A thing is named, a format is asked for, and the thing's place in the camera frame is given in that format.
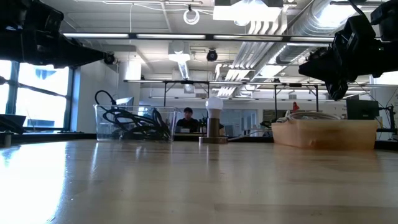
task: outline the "window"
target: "window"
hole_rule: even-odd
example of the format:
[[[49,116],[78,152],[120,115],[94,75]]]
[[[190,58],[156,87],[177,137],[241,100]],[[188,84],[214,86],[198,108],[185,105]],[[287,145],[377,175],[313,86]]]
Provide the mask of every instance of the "window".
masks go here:
[[[0,75],[19,83],[0,86],[0,113],[26,116],[26,129],[69,129],[72,73],[68,67],[0,60]]]
[[[12,63],[5,60],[0,60],[0,76],[9,80],[11,77]],[[8,84],[0,86],[0,114],[6,113],[7,101],[8,101]]]

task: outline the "desk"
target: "desk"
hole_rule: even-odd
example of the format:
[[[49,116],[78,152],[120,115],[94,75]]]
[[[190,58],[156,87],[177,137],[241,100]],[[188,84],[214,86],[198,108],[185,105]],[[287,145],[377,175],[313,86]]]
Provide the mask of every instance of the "desk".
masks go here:
[[[397,180],[386,151],[28,144],[0,150],[0,223],[398,223]]]

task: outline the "man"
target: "man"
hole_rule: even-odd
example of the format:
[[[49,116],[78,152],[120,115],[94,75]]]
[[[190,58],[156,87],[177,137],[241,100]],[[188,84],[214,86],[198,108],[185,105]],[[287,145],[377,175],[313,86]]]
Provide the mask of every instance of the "man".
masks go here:
[[[190,132],[197,132],[199,121],[192,118],[193,111],[191,108],[184,109],[184,118],[177,122],[177,126],[181,128],[189,128]]]

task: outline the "pole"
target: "pole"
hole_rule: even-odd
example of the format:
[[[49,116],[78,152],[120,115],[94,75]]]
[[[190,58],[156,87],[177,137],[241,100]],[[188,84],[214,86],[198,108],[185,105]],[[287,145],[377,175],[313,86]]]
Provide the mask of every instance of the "pole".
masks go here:
[[[163,103],[163,106],[166,106],[166,94],[167,94],[167,82],[164,83],[164,103]]]
[[[315,97],[317,99],[317,112],[319,112],[319,98],[318,98],[318,86],[315,86]]]
[[[278,107],[277,107],[277,102],[276,102],[276,85],[274,85],[274,94],[275,94],[275,119],[278,119]]]

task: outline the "ceiling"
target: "ceiling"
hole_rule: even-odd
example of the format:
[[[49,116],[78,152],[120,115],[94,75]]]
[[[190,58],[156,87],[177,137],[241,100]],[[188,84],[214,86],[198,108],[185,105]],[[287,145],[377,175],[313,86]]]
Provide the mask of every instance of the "ceiling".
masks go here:
[[[245,34],[249,26],[240,27],[232,21],[214,21],[211,15],[200,13],[200,20],[191,26],[184,22],[181,9],[186,6],[169,6],[167,10],[158,11],[146,7],[126,4],[104,4],[102,2],[76,2],[74,0],[42,0],[44,3],[62,11],[65,15],[61,32],[156,32],[156,33],[201,33],[201,34]],[[213,0],[201,0],[203,6],[193,6],[194,9],[212,10]],[[310,0],[297,0],[297,7],[290,7],[287,20],[291,21]],[[147,5],[161,9],[159,5]],[[159,40],[82,40],[87,46],[105,48],[114,45],[134,45],[145,64],[143,75],[171,73],[178,70],[177,63],[168,57],[169,41]],[[216,49],[219,61],[233,61],[241,46],[240,42],[200,42],[191,41],[190,70],[214,71],[216,63],[206,61],[208,49]],[[282,82],[303,82],[308,78],[298,74],[297,65],[287,67],[277,77]],[[368,77],[361,77],[359,82],[368,82]]]

